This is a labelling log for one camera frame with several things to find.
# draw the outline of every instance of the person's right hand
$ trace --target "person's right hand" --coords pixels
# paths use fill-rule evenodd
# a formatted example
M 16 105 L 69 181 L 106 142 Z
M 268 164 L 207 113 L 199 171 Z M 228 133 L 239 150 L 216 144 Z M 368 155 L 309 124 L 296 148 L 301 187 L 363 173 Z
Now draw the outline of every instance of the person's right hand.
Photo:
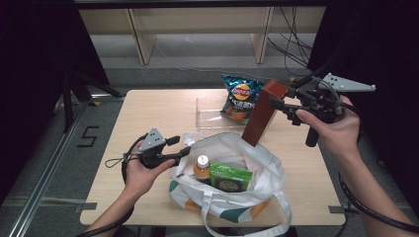
M 341 100 L 352 106 L 347 97 L 341 96 Z M 325 123 L 304 110 L 297 110 L 296 115 L 318 132 L 320 141 L 333 158 L 358 152 L 360 119 L 354 112 L 345 108 L 333 123 Z

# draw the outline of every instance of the hand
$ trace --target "hand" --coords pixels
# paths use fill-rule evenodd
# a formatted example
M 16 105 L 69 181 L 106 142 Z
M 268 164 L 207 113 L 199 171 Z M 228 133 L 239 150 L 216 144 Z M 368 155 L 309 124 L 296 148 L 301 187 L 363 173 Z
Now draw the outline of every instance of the hand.
M 142 141 L 138 142 L 133 150 L 138 150 L 141 143 Z M 134 195 L 135 198 L 145 195 L 151 189 L 155 179 L 175 163 L 175 160 L 168 160 L 150 170 L 145 168 L 138 158 L 138 155 L 130 156 L 133 160 L 126 165 L 126 188 L 124 189 L 124 192 Z
M 347 97 L 341 96 L 341 100 L 352 106 Z M 319 139 L 333 158 L 358 152 L 360 119 L 352 111 L 344 109 L 342 115 L 333 123 L 325 123 L 304 110 L 296 111 L 296 115 L 318 132 Z

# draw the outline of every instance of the snack package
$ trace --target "snack package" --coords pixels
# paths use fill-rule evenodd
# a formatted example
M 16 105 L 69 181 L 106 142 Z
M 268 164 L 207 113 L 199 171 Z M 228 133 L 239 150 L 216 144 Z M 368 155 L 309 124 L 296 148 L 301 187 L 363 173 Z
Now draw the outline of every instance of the snack package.
M 253 172 L 219 163 L 209 166 L 210 183 L 221 191 L 239 193 L 247 191 Z
M 228 97 L 221 111 L 229 118 L 247 124 L 265 83 L 228 75 L 222 75 L 222 79 Z

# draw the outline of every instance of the person's left hand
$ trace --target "person's left hand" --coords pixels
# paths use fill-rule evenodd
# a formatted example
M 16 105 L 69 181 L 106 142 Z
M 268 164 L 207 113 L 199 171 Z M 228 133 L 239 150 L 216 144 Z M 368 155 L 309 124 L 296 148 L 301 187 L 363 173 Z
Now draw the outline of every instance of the person's left hand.
M 138 150 L 142 141 L 138 142 L 133 150 Z M 125 191 L 140 198 L 145 195 L 152 187 L 155 179 L 164 171 L 172 167 L 175 160 L 168 160 L 154 169 L 145 168 L 138 160 L 138 155 L 130 155 L 130 160 L 126 165 L 126 188 Z

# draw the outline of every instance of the wooden table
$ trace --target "wooden table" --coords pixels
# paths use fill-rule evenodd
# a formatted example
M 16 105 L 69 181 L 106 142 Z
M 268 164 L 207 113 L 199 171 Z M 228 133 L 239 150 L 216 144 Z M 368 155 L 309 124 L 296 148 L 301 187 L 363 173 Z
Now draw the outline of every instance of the wooden table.
M 124 188 L 121 167 L 107 168 L 105 161 L 122 157 L 131 144 L 140 136 L 156 127 L 164 137 L 183 135 L 197 131 L 197 98 L 225 97 L 224 89 L 198 90 L 138 90 L 126 95 L 120 115 L 115 124 L 101 165 L 92 185 L 87 202 L 96 202 L 94 210 L 83 210 L 80 220 L 91 224 L 118 197 Z M 213 100 L 213 108 L 220 110 L 223 102 Z M 203 132 L 220 132 L 220 129 L 200 129 Z M 341 225 L 343 214 L 330 213 L 329 205 L 340 206 L 328 171 L 318 147 L 307 147 L 305 137 L 307 125 L 293 126 L 282 113 L 277 113 L 260 143 L 281 158 L 287 173 L 284 192 L 293 211 L 292 226 Z M 164 154 L 175 153 L 184 148 L 183 142 L 167 146 Z M 203 226 L 197 213 L 179 206 L 169 196 L 169 173 L 160 175 L 154 186 L 135 205 L 132 217 L 126 222 L 131 225 L 152 226 Z M 234 224 L 213 216 L 210 226 L 272 226 L 285 221 L 282 210 L 275 199 L 256 219 L 247 223 Z

